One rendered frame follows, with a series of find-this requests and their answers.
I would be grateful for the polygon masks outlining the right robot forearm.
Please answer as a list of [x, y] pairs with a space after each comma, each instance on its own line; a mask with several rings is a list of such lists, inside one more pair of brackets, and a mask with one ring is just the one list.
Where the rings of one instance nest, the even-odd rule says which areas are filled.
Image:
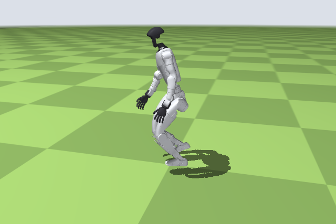
[[149, 88], [150, 91], [149, 91], [149, 93], [147, 94], [148, 96], [152, 96], [152, 95], [153, 95], [153, 93], [156, 91], [156, 89], [157, 89], [159, 83], [160, 83], [160, 80], [157, 79], [157, 78], [154, 76], [154, 77], [153, 77], [153, 82], [152, 82], [152, 84], [151, 84], [151, 86], [150, 86], [150, 88]]

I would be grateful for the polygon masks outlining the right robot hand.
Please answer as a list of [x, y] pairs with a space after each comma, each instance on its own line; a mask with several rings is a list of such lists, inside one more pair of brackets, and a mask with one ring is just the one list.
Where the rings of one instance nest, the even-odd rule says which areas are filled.
[[[150, 98], [150, 96], [148, 96], [147, 94], [149, 93], [149, 91], [150, 90], [148, 90], [146, 93], [145, 93], [145, 95], [143, 95], [142, 97], [139, 97], [138, 99], [137, 99], [137, 104], [136, 104], [136, 107], [138, 107], [138, 109], [139, 109], [139, 107], [140, 107], [140, 110], [141, 110], [141, 108], [142, 108], [142, 110], [144, 110], [143, 108], [144, 108], [144, 106], [145, 106], [145, 104], [147, 103], [147, 101], [148, 101], [148, 98]], [[142, 107], [142, 105], [143, 105], [143, 107]]]

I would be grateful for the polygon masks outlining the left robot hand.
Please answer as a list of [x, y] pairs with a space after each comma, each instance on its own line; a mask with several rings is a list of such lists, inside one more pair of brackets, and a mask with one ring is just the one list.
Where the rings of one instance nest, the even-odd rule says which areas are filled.
[[[163, 103], [164, 103], [164, 101], [163, 101]], [[157, 119], [156, 119], [156, 121], [158, 122], [158, 119], [159, 119], [159, 117], [160, 117], [160, 119], [159, 119], [159, 123], [161, 122], [161, 118], [162, 118], [162, 123], [163, 123], [163, 121], [164, 121], [164, 117], [166, 116], [166, 109], [169, 109], [169, 107], [170, 107], [170, 105], [171, 105], [171, 103], [169, 104], [169, 106], [168, 107], [166, 107], [166, 106], [164, 106], [163, 105], [163, 103], [162, 103], [162, 107], [160, 107], [159, 109], [157, 109], [157, 110], [155, 110], [154, 112], [153, 112], [153, 114], [155, 114], [156, 112], [157, 112], [157, 114], [156, 114], [156, 116], [154, 117], [154, 119], [156, 119], [156, 117], [157, 117], [157, 115], [158, 115], [158, 117], [157, 117]]]

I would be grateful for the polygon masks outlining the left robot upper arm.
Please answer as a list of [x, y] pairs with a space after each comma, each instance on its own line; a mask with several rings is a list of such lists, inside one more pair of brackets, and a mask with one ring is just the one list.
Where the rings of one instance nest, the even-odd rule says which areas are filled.
[[164, 51], [161, 54], [162, 60], [165, 63], [166, 70], [170, 74], [170, 76], [173, 76], [175, 78], [175, 83], [177, 82], [177, 75], [173, 63], [173, 56], [170, 51]]

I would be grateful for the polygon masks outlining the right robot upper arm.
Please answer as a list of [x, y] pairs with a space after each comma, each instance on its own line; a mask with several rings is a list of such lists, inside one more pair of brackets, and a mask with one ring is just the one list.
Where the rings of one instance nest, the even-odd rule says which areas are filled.
[[[156, 64], [156, 66], [157, 66], [157, 64]], [[154, 76], [155, 76], [157, 79], [162, 79], [163, 76], [162, 76], [162, 74], [161, 74], [161, 72], [160, 72], [158, 66], [157, 66], [157, 69], [158, 69], [158, 70], [154, 73]]]

